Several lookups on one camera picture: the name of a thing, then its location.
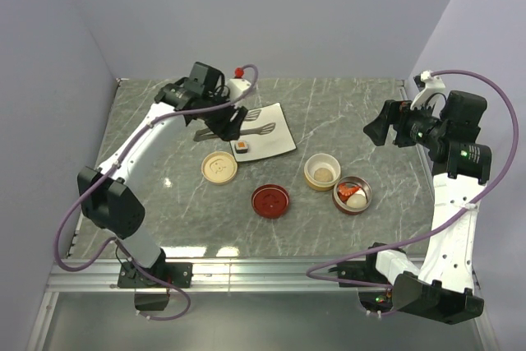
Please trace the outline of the salmon sushi roll toy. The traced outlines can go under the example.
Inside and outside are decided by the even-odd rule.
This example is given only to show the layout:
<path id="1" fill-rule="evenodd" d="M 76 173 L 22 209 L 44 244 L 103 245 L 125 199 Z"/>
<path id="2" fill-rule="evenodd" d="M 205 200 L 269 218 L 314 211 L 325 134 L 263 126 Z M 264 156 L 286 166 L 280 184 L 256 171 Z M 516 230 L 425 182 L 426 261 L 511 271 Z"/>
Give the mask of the salmon sushi roll toy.
<path id="1" fill-rule="evenodd" d="M 250 151 L 250 146 L 246 141 L 236 141 L 234 143 L 234 152 L 238 155 L 247 154 Z"/>

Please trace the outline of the metal food tongs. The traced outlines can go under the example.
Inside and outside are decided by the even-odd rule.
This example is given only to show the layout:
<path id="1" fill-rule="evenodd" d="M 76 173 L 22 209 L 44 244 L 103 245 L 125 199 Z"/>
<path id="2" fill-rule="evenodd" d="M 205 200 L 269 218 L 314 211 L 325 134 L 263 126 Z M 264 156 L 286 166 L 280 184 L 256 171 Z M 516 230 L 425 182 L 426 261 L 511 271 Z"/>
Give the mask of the metal food tongs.
<path id="1" fill-rule="evenodd" d="M 260 109 L 249 110 L 247 113 L 247 116 L 245 117 L 245 121 L 254 122 L 259 118 L 260 114 L 261 114 Z M 249 128 L 246 130 L 241 130 L 240 136 L 268 135 L 275 129 L 275 126 L 276 126 L 275 122 L 269 122 L 261 127 L 253 127 L 253 128 Z M 213 134 L 210 129 L 206 128 L 206 129 L 197 131 L 193 137 L 193 141 L 200 142 L 200 141 L 207 141 L 207 140 L 212 140 L 216 138 L 218 138 L 218 136 Z"/>

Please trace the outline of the red shrimp toy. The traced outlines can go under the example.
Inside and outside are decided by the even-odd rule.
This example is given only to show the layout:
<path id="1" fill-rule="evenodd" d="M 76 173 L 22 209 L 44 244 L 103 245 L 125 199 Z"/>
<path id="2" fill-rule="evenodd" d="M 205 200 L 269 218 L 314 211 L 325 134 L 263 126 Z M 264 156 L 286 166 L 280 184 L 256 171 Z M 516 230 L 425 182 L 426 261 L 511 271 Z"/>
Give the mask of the red shrimp toy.
<path id="1" fill-rule="evenodd" d="M 338 196 L 342 201 L 346 201 L 350 196 L 358 192 L 361 188 L 357 185 L 341 183 L 338 185 Z"/>

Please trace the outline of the steamed bun toy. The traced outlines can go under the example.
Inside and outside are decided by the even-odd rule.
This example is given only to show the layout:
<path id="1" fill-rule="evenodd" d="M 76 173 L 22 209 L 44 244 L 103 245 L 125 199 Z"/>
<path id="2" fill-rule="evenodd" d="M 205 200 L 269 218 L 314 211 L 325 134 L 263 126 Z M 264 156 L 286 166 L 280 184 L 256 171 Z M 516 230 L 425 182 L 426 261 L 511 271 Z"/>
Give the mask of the steamed bun toy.
<path id="1" fill-rule="evenodd" d="M 327 168 L 318 168 L 314 174 L 313 174 L 313 178 L 318 182 L 318 183 L 327 183 L 327 182 L 331 182 L 333 180 L 333 174 L 332 172 L 327 169 Z"/>

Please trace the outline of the white egg toy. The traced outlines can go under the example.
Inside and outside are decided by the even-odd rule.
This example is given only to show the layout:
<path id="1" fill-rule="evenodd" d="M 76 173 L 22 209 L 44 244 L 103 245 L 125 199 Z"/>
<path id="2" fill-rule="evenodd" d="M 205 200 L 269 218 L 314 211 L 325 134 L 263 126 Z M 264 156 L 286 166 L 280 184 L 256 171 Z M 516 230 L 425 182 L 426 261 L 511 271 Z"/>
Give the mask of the white egg toy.
<path id="1" fill-rule="evenodd" d="M 346 204 L 353 210 L 361 210 L 367 206 L 367 198 L 364 195 L 355 193 L 347 199 Z"/>

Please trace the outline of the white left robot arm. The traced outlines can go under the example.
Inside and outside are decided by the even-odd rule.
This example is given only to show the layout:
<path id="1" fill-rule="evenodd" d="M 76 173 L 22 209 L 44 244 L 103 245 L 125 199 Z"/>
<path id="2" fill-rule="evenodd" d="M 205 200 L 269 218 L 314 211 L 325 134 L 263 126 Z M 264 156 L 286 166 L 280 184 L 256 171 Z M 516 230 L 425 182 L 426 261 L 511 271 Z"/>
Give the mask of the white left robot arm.
<path id="1" fill-rule="evenodd" d="M 240 101 L 256 88 L 256 81 L 221 74 L 195 76 L 161 87 L 145 118 L 117 151 L 98 168 L 83 168 L 78 176 L 82 214 L 110 233 L 138 266 L 137 277 L 148 287 L 166 277 L 163 249 L 145 229 L 145 207 L 134 191 L 149 167 L 176 132 L 201 120 L 220 139 L 240 136 L 247 109 Z"/>

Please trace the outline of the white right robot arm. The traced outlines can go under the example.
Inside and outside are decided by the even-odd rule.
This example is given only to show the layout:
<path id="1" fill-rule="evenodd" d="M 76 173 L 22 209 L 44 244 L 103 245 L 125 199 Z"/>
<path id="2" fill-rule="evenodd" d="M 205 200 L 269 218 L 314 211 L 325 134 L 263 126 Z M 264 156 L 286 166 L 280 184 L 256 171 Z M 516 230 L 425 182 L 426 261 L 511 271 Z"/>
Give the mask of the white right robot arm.
<path id="1" fill-rule="evenodd" d="M 422 266 L 416 267 L 400 247 L 381 247 L 362 266 L 365 280 L 392 286 L 397 312 L 448 325 L 479 317 L 484 301 L 474 293 L 473 244 L 479 211 L 476 197 L 484 192 L 491 171 L 491 149 L 479 145 L 479 123 L 487 101 L 479 95 L 452 90 L 434 116 L 432 101 L 445 93 L 442 79 L 424 71 L 415 81 L 420 93 L 412 101 L 387 100 L 363 131 L 385 144 L 394 129 L 399 148 L 420 145 L 432 162 L 434 209 L 432 235 Z"/>

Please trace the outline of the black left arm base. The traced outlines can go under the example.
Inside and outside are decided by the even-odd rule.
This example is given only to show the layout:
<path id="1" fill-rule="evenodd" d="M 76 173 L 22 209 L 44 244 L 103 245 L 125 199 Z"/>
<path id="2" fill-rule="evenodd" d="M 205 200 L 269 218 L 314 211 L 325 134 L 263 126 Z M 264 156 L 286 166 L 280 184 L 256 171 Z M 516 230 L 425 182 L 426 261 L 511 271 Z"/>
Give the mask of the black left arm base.
<path id="1" fill-rule="evenodd" d="M 191 262 L 167 262 L 164 250 L 150 268 L 140 266 L 127 250 L 120 248 L 126 255 L 120 263 L 117 287 L 134 290 L 136 314 L 150 321 L 171 321 L 186 315 L 191 307 L 191 299 L 186 289 L 191 287 L 193 264 Z M 172 292 L 178 293 L 186 306 L 174 316 L 159 316 L 170 302 Z"/>

